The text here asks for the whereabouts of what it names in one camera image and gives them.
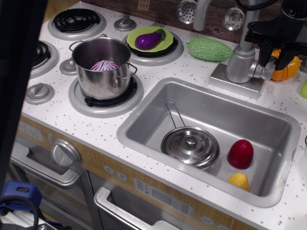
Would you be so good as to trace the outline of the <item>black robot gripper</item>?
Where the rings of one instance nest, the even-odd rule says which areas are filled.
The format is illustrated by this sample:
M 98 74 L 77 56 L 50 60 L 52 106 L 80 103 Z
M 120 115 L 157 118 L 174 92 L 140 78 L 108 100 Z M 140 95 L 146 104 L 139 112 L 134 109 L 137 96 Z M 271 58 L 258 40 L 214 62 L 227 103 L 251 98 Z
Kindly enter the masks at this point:
M 261 67 L 266 66 L 275 49 L 281 49 L 275 62 L 276 71 L 285 69 L 297 54 L 307 53 L 307 2 L 284 0 L 280 12 L 273 20 L 250 22 L 245 36 L 245 41 L 260 46 Z

